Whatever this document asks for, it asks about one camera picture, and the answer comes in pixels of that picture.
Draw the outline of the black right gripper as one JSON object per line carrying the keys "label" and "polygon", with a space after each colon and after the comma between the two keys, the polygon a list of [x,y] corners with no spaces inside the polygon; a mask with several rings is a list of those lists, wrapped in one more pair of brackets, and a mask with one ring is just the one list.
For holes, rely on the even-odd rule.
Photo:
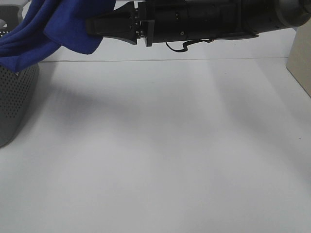
{"label": "black right gripper", "polygon": [[138,3],[136,17],[138,35],[148,47],[256,37],[243,23],[240,0],[145,0]]}

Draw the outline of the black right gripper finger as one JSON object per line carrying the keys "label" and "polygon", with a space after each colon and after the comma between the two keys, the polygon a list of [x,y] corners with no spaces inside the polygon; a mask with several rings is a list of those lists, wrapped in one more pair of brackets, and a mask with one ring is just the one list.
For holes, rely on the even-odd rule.
{"label": "black right gripper finger", "polygon": [[86,32],[137,44],[138,20],[134,6],[122,6],[112,12],[86,19]]}

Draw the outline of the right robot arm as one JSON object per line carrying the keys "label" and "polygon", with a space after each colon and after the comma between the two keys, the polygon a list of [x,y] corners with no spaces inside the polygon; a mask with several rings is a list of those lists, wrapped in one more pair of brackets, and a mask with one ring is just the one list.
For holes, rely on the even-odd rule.
{"label": "right robot arm", "polygon": [[256,38],[260,33],[296,28],[311,17],[308,0],[144,0],[127,2],[86,20],[89,35],[135,45],[196,43]]}

